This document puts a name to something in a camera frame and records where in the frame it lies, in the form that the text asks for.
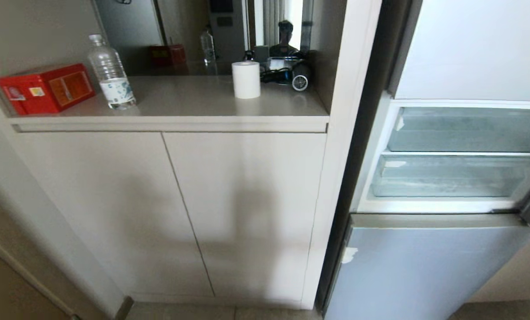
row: white cabinet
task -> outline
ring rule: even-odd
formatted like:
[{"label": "white cabinet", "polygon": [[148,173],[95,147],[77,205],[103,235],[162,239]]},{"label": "white cabinet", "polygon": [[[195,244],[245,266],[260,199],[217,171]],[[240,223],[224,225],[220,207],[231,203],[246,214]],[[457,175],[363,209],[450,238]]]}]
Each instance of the white cabinet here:
[{"label": "white cabinet", "polygon": [[212,296],[161,133],[20,138],[40,184],[125,294]]},{"label": "white cabinet", "polygon": [[299,306],[326,134],[164,138],[216,297]]},{"label": "white cabinet", "polygon": [[395,99],[530,101],[530,0],[425,0],[413,19]]}]

